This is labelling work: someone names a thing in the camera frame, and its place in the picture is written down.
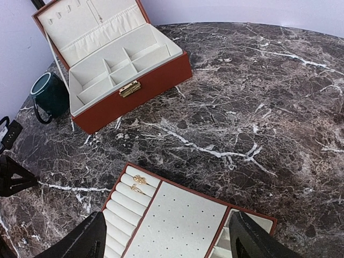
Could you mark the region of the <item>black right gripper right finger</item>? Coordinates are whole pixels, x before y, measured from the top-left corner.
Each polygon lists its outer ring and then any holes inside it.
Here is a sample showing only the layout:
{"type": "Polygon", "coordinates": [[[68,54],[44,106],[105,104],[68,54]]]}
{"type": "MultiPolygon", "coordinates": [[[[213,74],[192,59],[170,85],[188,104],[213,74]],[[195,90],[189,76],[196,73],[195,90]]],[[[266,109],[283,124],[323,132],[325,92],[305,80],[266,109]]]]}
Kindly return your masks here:
{"type": "Polygon", "coordinates": [[[246,213],[230,216],[229,233],[233,257],[280,258],[301,257],[267,233],[246,213]]]}

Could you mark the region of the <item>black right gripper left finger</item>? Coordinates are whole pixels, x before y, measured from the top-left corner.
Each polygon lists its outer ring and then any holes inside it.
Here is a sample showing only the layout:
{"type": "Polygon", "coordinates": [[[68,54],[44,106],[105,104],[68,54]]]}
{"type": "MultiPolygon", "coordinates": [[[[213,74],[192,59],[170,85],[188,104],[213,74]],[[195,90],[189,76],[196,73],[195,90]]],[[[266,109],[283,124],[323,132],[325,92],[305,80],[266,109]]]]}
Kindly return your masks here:
{"type": "Polygon", "coordinates": [[[106,222],[102,212],[93,212],[62,240],[37,257],[104,257],[106,222]]]}

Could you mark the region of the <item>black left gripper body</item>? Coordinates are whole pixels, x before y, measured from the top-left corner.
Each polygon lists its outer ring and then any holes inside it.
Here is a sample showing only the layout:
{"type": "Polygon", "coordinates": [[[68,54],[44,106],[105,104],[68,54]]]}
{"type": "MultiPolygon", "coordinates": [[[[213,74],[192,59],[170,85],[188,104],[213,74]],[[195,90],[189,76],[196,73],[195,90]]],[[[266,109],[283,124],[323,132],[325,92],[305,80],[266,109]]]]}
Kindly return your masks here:
{"type": "Polygon", "coordinates": [[[38,185],[33,173],[7,155],[1,155],[1,197],[10,197],[38,185]]]}

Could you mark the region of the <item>red jewelry tray insert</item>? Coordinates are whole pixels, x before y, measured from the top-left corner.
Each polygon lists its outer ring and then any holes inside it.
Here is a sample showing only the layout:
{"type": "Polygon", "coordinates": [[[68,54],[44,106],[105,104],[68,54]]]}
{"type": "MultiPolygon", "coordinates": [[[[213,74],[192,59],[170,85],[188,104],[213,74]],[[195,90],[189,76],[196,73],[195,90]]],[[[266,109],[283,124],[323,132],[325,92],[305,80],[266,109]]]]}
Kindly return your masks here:
{"type": "Polygon", "coordinates": [[[240,208],[126,164],[102,213],[105,257],[231,257],[240,208]]]}

